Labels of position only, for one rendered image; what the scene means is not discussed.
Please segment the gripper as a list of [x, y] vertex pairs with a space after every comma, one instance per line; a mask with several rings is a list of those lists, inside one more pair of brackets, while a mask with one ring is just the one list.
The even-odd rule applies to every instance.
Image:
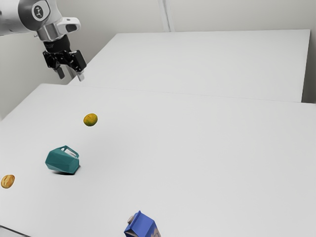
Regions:
[[43, 52], [44, 59], [49, 68], [54, 69], [60, 79], [65, 77], [61, 64], [68, 65], [77, 75], [80, 82], [84, 80], [84, 69], [87, 64], [82, 53], [71, 51], [70, 41], [67, 35], [55, 41], [43, 42], [46, 51]]

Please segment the teal faceted mug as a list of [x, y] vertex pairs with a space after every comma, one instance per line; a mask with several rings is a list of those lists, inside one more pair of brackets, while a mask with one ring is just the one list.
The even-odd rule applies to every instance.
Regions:
[[51, 150], [45, 160], [48, 169], [75, 174], [79, 168], [79, 154], [68, 146]]

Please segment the blue carton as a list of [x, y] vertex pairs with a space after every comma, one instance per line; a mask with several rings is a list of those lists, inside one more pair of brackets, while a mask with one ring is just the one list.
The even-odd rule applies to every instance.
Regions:
[[124, 230], [126, 237], [161, 237], [155, 221], [141, 211], [132, 215], [127, 223]]

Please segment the yellow green citrus fruit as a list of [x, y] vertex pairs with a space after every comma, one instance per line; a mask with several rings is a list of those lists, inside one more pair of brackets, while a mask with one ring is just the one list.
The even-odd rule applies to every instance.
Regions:
[[84, 118], [83, 118], [83, 123], [86, 126], [94, 126], [98, 121], [98, 116], [94, 113], [90, 113], [87, 114]]

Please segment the golden bread roll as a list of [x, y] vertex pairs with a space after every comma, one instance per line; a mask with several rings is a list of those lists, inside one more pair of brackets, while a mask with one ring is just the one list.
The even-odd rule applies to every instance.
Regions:
[[9, 189], [10, 187], [12, 187], [14, 181], [15, 181], [15, 176], [12, 174], [8, 174], [2, 177], [0, 181], [0, 185], [4, 189]]

